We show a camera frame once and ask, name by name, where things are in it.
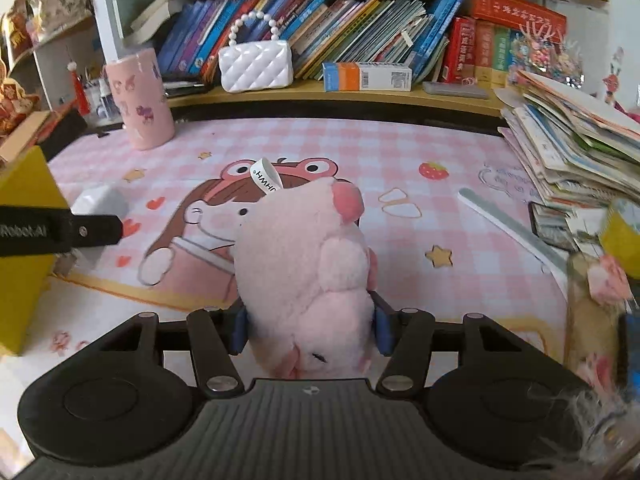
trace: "stuffed pig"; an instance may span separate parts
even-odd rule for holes
[[[320,178],[267,194],[239,229],[238,292],[257,361],[275,378],[362,375],[372,349],[376,255],[353,184]]]

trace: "quilted handbag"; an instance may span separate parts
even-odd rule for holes
[[[264,20],[271,27],[271,41],[236,43],[238,30],[248,19]],[[284,88],[293,82],[291,49],[287,41],[278,39],[276,21],[269,14],[249,12],[231,27],[228,46],[218,53],[222,88],[238,93],[265,88]]]

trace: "pink tumbler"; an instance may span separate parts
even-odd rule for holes
[[[133,147],[150,150],[171,140],[174,119],[166,103],[155,51],[146,48],[109,63],[106,71]]]

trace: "cartoon girl illustration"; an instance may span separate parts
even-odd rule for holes
[[[328,158],[274,164],[285,188],[334,176]],[[178,206],[158,239],[146,250],[138,280],[155,290],[207,298],[211,304],[237,299],[233,245],[242,219],[264,196],[249,174],[254,160],[226,166],[220,178],[194,188]]]

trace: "white tag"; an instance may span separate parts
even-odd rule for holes
[[[414,42],[412,41],[411,36],[409,36],[406,30],[403,30],[400,33],[400,36],[402,36],[402,38],[404,39],[406,46],[414,46]]]
[[[250,173],[251,178],[265,194],[284,188],[280,175],[273,164],[264,157],[251,166]]]

